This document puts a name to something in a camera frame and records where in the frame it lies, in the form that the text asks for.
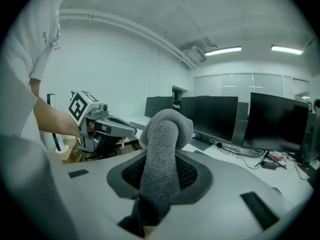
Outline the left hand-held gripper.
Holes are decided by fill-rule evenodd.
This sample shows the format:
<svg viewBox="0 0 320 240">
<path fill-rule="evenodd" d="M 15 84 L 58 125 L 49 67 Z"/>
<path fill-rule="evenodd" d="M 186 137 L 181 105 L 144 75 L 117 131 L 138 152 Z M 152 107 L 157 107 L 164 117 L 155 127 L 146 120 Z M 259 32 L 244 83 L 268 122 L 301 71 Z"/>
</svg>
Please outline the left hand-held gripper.
<svg viewBox="0 0 320 240">
<path fill-rule="evenodd" d="M 134 137 L 137 129 L 129 122 L 109 114 L 108 105 L 101 102 L 90 92 L 72 91 L 68 111 L 76 122 L 82 138 L 79 149 L 85 153 L 103 152 L 116 145 L 121 139 Z M 89 136 L 87 122 L 95 121 L 111 128 L 110 134 L 95 132 Z"/>
</svg>

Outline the white ceiling pipes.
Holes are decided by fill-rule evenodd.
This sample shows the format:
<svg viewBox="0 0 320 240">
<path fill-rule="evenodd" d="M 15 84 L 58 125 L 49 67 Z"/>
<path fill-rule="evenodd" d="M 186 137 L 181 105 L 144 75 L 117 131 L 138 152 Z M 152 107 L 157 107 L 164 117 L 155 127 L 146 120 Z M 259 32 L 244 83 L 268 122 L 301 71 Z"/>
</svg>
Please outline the white ceiling pipes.
<svg viewBox="0 0 320 240">
<path fill-rule="evenodd" d="M 162 47 L 163 49 L 174 55 L 181 62 L 185 63 L 189 68 L 195 69 L 197 67 L 197 65 L 187 55 L 185 55 L 181 50 L 179 50 L 165 38 L 150 30 L 149 28 L 127 18 L 102 11 L 78 8 L 61 9 L 59 11 L 59 17 L 61 20 L 83 20 L 119 27 L 131 33 L 137 34 Z"/>
</svg>

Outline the cardboard box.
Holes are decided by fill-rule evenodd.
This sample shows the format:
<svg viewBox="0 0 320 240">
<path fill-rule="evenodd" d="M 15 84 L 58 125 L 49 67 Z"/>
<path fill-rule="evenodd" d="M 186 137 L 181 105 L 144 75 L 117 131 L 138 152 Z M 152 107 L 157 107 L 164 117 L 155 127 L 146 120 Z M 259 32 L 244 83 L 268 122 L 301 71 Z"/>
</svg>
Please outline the cardboard box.
<svg viewBox="0 0 320 240">
<path fill-rule="evenodd" d="M 79 149 L 79 144 L 76 142 L 73 147 L 69 147 L 69 149 L 61 155 L 61 161 L 63 164 L 73 164 L 79 163 L 83 157 L 83 152 Z"/>
</svg>

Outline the person in white shirt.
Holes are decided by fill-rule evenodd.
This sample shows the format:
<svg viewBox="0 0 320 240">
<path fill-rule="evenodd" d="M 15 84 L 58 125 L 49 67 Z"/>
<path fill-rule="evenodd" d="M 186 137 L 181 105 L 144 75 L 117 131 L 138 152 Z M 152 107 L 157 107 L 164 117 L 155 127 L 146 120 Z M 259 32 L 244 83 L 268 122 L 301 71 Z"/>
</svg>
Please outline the person in white shirt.
<svg viewBox="0 0 320 240">
<path fill-rule="evenodd" d="M 63 0 L 30 0 L 0 47 L 0 134 L 20 136 L 45 146 L 34 115 L 37 97 L 30 80 L 42 80 L 60 37 Z"/>
</svg>

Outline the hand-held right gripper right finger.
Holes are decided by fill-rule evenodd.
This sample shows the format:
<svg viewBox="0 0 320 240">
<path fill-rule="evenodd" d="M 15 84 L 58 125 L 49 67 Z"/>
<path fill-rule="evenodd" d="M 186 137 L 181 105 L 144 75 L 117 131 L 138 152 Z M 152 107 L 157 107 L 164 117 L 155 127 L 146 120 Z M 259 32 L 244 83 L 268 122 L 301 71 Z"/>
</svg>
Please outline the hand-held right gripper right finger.
<svg viewBox="0 0 320 240">
<path fill-rule="evenodd" d="M 194 204 L 211 188 L 213 174 L 205 165 L 203 153 L 177 152 L 176 169 L 180 191 L 174 194 L 175 204 Z"/>
</svg>

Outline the person's left forearm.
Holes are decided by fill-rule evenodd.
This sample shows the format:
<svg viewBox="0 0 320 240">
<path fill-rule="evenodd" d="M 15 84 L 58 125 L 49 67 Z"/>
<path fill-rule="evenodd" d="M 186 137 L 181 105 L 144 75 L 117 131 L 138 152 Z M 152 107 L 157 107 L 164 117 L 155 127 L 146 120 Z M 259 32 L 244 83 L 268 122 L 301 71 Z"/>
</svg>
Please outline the person's left forearm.
<svg viewBox="0 0 320 240">
<path fill-rule="evenodd" d="M 37 98 L 33 112 L 39 130 L 81 138 L 78 126 L 73 118 L 68 113 L 56 110 L 39 96 L 40 84 L 41 81 L 35 78 L 31 78 L 29 81 L 30 89 Z"/>
</svg>

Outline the person's left hand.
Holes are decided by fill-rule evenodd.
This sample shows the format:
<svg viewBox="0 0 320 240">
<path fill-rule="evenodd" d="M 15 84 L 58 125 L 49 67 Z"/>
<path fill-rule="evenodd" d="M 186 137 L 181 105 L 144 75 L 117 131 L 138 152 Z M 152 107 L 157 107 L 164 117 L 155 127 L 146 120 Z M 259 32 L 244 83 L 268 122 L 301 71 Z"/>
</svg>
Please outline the person's left hand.
<svg viewBox="0 0 320 240">
<path fill-rule="evenodd" d="M 86 129 L 87 129 L 87 134 L 89 136 L 93 136 L 95 132 L 103 133 L 103 134 L 110 134 L 111 133 L 111 128 L 109 126 L 106 126 L 101 123 L 97 123 L 93 120 L 89 120 L 86 123 Z"/>
</svg>

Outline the ceiling strip light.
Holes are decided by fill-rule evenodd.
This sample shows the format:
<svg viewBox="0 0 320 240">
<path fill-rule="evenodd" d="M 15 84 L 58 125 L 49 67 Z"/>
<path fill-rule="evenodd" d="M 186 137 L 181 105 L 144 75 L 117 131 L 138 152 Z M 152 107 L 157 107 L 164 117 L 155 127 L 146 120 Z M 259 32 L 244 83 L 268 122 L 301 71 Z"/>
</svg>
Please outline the ceiling strip light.
<svg viewBox="0 0 320 240">
<path fill-rule="evenodd" d="M 227 48 L 222 48 L 222 49 L 216 49 L 212 51 L 206 52 L 204 55 L 206 57 L 209 56 L 215 56 L 219 54 L 226 54 L 226 53 L 233 53 L 233 52 L 240 52 L 242 50 L 241 46 L 233 46 L 233 47 L 227 47 Z"/>
<path fill-rule="evenodd" d="M 271 50 L 274 52 L 281 52 L 281 53 L 288 53 L 293 55 L 302 55 L 304 53 L 303 50 L 285 47 L 285 46 L 279 46 L 279 45 L 272 45 Z"/>
</svg>

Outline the ceiling air conditioner unit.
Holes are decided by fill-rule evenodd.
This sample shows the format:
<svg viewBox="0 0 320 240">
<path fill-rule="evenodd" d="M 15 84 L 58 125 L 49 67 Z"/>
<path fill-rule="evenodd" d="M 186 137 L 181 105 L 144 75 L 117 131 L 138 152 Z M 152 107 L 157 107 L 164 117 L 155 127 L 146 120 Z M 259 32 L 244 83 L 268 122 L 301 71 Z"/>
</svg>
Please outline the ceiling air conditioner unit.
<svg viewBox="0 0 320 240">
<path fill-rule="evenodd" d="M 192 53 L 197 57 L 197 59 L 203 63 L 206 61 L 206 55 L 204 54 L 204 52 L 198 47 L 198 46 L 192 46 L 191 48 Z"/>
</svg>

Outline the black power adapter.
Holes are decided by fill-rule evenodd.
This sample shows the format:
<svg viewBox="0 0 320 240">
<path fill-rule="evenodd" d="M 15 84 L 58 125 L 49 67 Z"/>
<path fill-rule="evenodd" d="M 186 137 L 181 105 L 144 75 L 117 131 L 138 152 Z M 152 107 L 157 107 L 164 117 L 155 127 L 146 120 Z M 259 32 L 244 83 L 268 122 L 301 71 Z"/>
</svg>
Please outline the black power adapter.
<svg viewBox="0 0 320 240">
<path fill-rule="evenodd" d="M 276 170 L 278 168 L 278 165 L 275 162 L 270 162 L 270 161 L 262 161 L 261 162 L 261 167 L 263 169 L 267 170 Z"/>
</svg>

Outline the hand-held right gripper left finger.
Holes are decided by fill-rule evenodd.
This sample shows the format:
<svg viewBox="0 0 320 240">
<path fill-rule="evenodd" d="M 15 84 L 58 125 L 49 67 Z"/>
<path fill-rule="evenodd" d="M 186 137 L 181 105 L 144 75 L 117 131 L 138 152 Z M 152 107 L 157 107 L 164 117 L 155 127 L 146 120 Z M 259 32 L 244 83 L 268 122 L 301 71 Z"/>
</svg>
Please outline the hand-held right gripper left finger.
<svg viewBox="0 0 320 240">
<path fill-rule="evenodd" d="M 119 197 L 136 197 L 146 163 L 146 153 L 140 153 L 109 170 L 108 185 Z"/>
</svg>

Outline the black keyboard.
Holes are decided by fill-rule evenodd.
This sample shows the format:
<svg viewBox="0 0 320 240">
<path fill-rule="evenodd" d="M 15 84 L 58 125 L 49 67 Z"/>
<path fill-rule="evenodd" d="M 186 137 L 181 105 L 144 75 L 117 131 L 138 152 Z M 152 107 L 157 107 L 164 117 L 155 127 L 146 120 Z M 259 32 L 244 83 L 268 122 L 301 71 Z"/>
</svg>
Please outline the black keyboard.
<svg viewBox="0 0 320 240">
<path fill-rule="evenodd" d="M 148 126 L 148 125 L 143 125 L 143 124 L 139 124 L 132 121 L 130 122 L 130 124 L 140 131 L 143 131 Z"/>
</svg>

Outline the black monitor with thin-legged stand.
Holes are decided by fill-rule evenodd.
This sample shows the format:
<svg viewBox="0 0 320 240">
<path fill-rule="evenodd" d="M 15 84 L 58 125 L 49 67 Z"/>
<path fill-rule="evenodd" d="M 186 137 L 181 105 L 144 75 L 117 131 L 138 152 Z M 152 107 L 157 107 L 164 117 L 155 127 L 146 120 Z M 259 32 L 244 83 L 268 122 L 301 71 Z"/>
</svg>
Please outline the black monitor with thin-legged stand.
<svg viewBox="0 0 320 240">
<path fill-rule="evenodd" d="M 301 150 L 308 120 L 308 105 L 289 98 L 255 93 L 250 94 L 249 117 L 241 147 L 265 152 L 297 154 Z"/>
</svg>

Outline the frosted glass partition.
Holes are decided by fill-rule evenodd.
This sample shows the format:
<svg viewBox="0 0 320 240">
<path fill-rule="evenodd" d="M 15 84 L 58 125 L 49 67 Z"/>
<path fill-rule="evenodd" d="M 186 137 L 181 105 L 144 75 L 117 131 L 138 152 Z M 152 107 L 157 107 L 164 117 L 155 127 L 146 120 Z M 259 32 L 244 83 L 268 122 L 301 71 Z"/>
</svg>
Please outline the frosted glass partition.
<svg viewBox="0 0 320 240">
<path fill-rule="evenodd" d="M 194 96 L 238 97 L 249 102 L 251 93 L 272 95 L 307 102 L 309 82 L 286 75 L 264 73 L 229 73 L 195 76 Z"/>
</svg>

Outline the black monitor with flat base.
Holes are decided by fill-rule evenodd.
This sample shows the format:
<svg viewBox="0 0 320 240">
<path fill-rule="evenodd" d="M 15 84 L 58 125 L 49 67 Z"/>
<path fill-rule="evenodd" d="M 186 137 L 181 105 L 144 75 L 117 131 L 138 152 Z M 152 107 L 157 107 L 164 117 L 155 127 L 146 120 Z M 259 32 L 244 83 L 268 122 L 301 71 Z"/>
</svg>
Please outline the black monitor with flat base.
<svg viewBox="0 0 320 240">
<path fill-rule="evenodd" d="M 212 140 L 230 143 L 233 137 L 238 110 L 236 96 L 183 97 L 180 113 L 192 120 L 195 137 L 190 144 L 205 151 Z"/>
</svg>

